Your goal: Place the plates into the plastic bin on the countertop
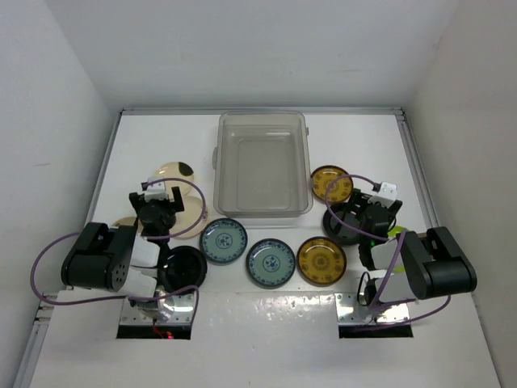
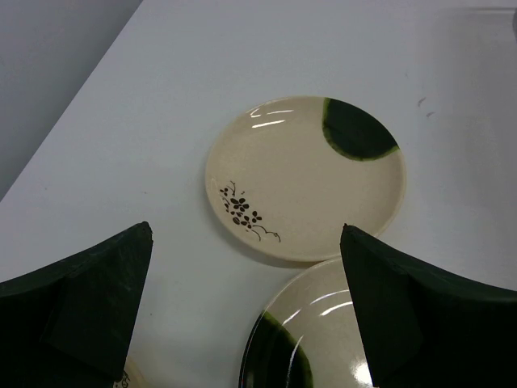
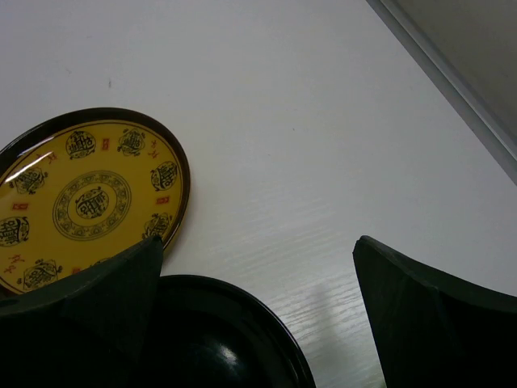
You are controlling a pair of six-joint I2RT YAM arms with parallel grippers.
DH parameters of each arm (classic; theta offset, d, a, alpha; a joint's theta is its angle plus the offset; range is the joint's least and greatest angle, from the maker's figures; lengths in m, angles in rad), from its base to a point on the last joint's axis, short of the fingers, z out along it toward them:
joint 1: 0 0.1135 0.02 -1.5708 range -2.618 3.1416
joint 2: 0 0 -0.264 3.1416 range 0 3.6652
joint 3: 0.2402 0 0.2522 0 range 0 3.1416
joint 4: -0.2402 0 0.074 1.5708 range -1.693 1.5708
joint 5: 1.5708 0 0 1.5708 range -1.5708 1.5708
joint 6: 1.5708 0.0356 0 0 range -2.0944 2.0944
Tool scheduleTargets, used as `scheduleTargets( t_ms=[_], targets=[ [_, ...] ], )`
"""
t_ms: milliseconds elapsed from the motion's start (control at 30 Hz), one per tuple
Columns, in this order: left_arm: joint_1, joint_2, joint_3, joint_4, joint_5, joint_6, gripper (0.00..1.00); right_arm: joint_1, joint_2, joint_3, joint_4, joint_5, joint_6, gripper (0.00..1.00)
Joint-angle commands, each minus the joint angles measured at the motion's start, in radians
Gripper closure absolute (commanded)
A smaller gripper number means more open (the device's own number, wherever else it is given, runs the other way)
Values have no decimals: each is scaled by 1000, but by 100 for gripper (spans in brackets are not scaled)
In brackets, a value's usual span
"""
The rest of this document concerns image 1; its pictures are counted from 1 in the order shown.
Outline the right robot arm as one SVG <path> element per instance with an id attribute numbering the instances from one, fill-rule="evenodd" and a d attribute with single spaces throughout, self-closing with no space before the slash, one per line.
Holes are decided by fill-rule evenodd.
<path id="1" fill-rule="evenodd" d="M 354 218 L 350 229 L 358 235 L 359 260 L 366 268 L 356 302 L 373 319 L 391 306 L 471 293 L 477 287 L 476 270 L 448 228 L 389 236 L 400 208 L 399 200 L 385 207 L 359 189 L 345 206 L 346 215 Z"/>

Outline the cream plate green patch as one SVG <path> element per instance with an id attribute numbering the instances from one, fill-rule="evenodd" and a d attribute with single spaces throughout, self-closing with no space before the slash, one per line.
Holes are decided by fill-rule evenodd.
<path id="1" fill-rule="evenodd" d="M 170 229 L 170 234 L 177 234 L 178 232 L 187 229 L 192 226 L 194 222 L 199 218 L 201 210 L 203 208 L 202 200 L 194 196 L 183 197 L 182 212 L 176 213 L 176 223 Z M 192 227 L 189 231 L 177 236 L 179 239 L 194 238 L 200 234 L 204 227 L 208 224 L 208 212 L 205 212 L 200 222 Z"/>
<path id="2" fill-rule="evenodd" d="M 168 162 L 160 166 L 153 174 L 156 179 L 180 178 L 193 183 L 195 180 L 194 171 L 185 162 Z M 178 187 L 182 196 L 187 195 L 191 190 L 191 185 L 179 181 L 166 181 L 163 183 L 169 194 L 172 188 Z"/>

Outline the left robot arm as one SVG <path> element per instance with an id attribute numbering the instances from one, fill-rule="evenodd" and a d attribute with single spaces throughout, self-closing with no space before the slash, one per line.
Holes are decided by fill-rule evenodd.
<path id="1" fill-rule="evenodd" d="M 170 253 L 168 235 L 176 214 L 184 210 L 183 198 L 179 187 L 154 183 L 141 193 L 131 192 L 128 199 L 136 225 L 110 228 L 87 223 L 62 264 L 61 280 L 73 287 L 135 297 L 136 303 L 154 303 L 160 294 L 158 278 L 141 270 L 165 262 Z"/>

